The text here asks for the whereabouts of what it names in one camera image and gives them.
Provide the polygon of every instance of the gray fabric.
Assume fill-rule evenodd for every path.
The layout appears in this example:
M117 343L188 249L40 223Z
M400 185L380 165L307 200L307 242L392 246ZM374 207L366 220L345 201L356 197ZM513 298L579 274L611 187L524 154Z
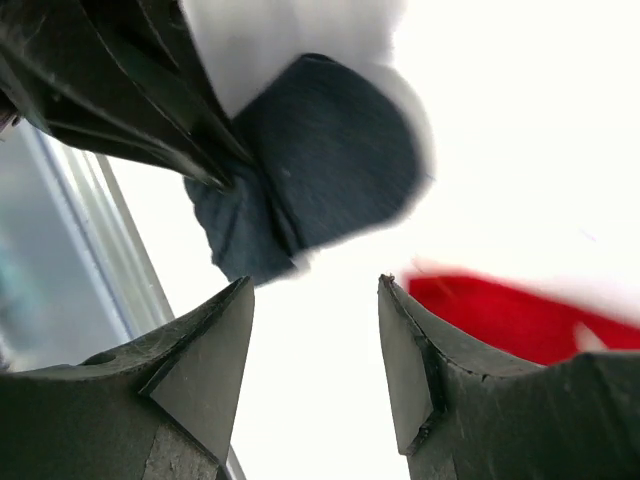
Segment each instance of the gray fabric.
M399 214L423 172L413 135L364 78L320 55L296 60L234 120L259 168L221 158L236 188L187 192L213 262L257 285L292 258Z

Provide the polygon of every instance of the red fabric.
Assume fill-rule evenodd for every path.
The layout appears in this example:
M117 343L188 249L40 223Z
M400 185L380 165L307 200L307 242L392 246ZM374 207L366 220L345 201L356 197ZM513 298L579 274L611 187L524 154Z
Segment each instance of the red fabric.
M409 278L427 310L469 335L520 358L551 365L579 353L586 326L615 350L639 350L640 329L517 288L470 275Z

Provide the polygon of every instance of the metal frame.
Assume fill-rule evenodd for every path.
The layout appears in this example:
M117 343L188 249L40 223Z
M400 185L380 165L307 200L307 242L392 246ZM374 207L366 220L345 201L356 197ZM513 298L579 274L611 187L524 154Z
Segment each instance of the metal frame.
M172 321L173 312L108 158L35 134L53 153L47 158L89 237L96 265L113 290L130 337ZM227 480L246 479L233 447L224 470Z

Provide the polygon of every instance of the crumpled cloth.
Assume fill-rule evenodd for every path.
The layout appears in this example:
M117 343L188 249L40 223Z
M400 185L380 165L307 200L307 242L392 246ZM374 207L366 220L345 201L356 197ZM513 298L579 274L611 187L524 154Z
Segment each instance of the crumpled cloth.
M400 111L321 55L299 57L232 123L258 167L220 154L230 193L186 180L213 263L229 280L264 284L305 250L394 219L423 180Z
M640 328L630 323L477 275L412 275L408 292L472 337L540 365L583 351L640 349Z

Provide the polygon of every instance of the dark blue cloth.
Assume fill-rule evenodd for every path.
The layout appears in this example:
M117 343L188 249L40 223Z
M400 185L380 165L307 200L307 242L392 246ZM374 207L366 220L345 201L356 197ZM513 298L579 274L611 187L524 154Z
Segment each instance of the dark blue cloth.
M257 285L292 258L393 219L422 182L410 127L367 80L320 55L296 60L234 120L259 168L221 158L236 187L186 180L213 263Z

